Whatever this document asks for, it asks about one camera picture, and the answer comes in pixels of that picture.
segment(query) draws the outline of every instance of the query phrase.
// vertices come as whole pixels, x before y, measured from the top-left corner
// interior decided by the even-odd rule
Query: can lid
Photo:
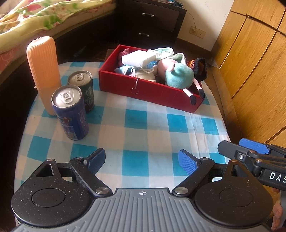
[[[58,88],[52,95],[53,105],[59,108],[68,108],[76,104],[82,95],[79,87],[75,85],[65,85]]]
[[[70,85],[82,86],[90,82],[92,76],[90,72],[87,71],[77,71],[72,73],[67,82]]]

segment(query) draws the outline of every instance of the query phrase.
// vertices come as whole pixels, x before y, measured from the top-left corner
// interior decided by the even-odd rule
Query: table
[[[194,114],[99,90],[102,62],[68,62],[59,65],[62,85],[68,76],[86,70],[93,76],[95,107],[87,114],[88,135],[79,141],[67,138],[59,121],[36,97],[27,118],[15,171],[14,191],[48,159],[57,163],[87,157],[97,148],[106,151],[106,162],[96,174],[113,191],[118,187],[168,187],[187,177],[178,163],[185,149],[197,158],[216,163],[227,159],[217,145],[229,137],[216,101],[202,82],[206,98]]]

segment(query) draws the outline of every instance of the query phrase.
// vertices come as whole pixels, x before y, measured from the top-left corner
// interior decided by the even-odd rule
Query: red cardboard box
[[[191,105],[190,98],[180,89],[143,79],[138,79],[138,94],[131,92],[131,89],[135,88],[137,78],[114,72],[114,69],[118,68],[118,55],[125,48],[129,48],[130,53],[136,50],[147,51],[141,48],[118,45],[99,69],[99,88],[101,91],[149,101],[190,113],[194,113],[201,105],[203,99],[200,98],[194,84],[189,88],[189,91],[195,95],[196,105]]]

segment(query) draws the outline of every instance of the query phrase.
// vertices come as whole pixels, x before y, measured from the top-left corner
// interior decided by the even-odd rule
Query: white foam block
[[[138,50],[122,56],[122,63],[126,65],[143,68],[144,66],[149,64],[151,61],[154,61],[155,59],[156,59],[156,53]]]

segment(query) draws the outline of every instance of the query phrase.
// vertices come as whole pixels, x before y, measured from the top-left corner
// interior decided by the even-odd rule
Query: teal plush body
[[[192,85],[194,72],[190,67],[184,64],[175,63],[174,70],[171,72],[170,70],[167,70],[165,76],[166,84],[168,86],[177,89],[185,89]]]

